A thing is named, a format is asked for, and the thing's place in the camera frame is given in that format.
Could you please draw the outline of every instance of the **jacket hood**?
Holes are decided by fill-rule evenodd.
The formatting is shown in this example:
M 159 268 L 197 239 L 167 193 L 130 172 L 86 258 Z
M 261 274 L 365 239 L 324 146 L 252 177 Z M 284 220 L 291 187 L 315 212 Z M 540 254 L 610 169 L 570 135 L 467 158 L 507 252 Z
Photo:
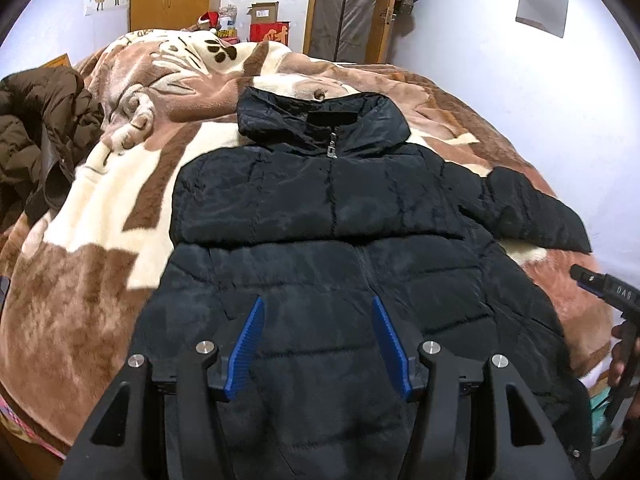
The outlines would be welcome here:
M 340 156 L 379 155 L 411 135 L 396 104 L 363 92 L 325 101 L 305 101 L 249 87 L 238 100 L 240 133 L 273 151 L 322 156 L 335 133 Z

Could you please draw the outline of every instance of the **jacket sleeve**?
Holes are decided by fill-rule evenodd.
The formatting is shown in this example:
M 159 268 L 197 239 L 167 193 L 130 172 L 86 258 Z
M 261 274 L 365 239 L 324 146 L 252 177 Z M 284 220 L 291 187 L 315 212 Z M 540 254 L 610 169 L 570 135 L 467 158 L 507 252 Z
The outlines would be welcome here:
M 437 156 L 434 152 L 425 158 Z M 590 253 L 580 217 L 559 200 L 535 189 L 522 173 L 497 167 L 480 177 L 441 158 L 440 176 L 460 212 L 496 238 L 524 240 L 539 247 Z

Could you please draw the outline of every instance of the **fleece blanket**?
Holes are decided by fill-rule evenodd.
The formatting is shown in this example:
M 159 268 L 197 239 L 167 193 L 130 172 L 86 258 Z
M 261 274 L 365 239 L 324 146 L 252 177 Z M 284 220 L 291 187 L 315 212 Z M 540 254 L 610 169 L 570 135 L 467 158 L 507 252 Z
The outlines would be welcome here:
M 482 176 L 495 166 L 521 171 L 553 194 L 491 124 L 393 66 L 339 66 L 279 43 L 229 46 L 206 31 L 142 30 L 77 69 L 104 106 L 101 142 L 55 217 L 49 212 L 30 228 L 22 216 L 0 240 L 0 274 L 11 277 L 0 320 L 0 395 L 60 454 L 123 365 L 136 317 L 158 286 L 173 249 L 178 171 L 202 153 L 246 142 L 234 112 L 248 85 L 301 99 L 386 94 L 405 114 L 410 142 Z M 594 258 L 502 244 L 551 297 L 576 374 L 592 368 L 609 349 L 609 309 L 568 270 L 596 269 Z

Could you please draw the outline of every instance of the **metal screw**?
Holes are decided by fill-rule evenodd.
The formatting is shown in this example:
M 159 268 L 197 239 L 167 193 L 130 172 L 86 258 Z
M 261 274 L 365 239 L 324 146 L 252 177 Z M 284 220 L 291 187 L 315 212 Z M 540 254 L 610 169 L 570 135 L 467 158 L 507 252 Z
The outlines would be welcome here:
M 213 352 L 216 346 L 213 344 L 213 341 L 200 341 L 196 345 L 196 352 L 198 354 L 210 354 Z
M 435 341 L 426 341 L 422 343 L 422 349 L 429 355 L 434 355 L 442 350 L 442 347 Z
M 140 368 L 145 363 L 145 357 L 142 354 L 133 354 L 129 360 L 127 360 L 127 364 L 131 368 Z
M 491 358 L 491 362 L 496 368 L 506 368 L 509 365 L 509 360 L 501 354 L 496 354 Z

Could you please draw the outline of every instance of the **door frame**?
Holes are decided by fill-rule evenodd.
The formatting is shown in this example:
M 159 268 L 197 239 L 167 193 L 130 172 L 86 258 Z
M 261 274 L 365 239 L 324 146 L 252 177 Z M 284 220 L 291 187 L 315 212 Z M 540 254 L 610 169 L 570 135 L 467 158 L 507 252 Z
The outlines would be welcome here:
M 376 6 L 374 8 L 374 15 L 372 18 L 372 30 L 373 25 L 376 22 L 376 18 L 383 17 L 385 22 L 382 25 L 382 30 L 379 30 L 380 40 L 372 41 L 371 31 L 369 32 L 369 39 L 366 47 L 366 62 L 367 63 L 380 63 L 384 62 L 386 51 L 388 47 L 389 36 L 391 34 L 391 22 L 394 18 L 394 4 L 396 0 L 376 0 Z M 305 41 L 302 47 L 302 53 L 308 56 L 311 49 L 311 32 L 314 22 L 314 13 L 316 11 L 316 0 L 309 0 L 306 8 L 306 23 L 305 23 Z
M 309 54 L 311 48 L 311 29 L 314 24 L 314 12 L 316 11 L 316 0 L 309 0 L 306 8 L 305 42 L 302 47 L 302 54 Z

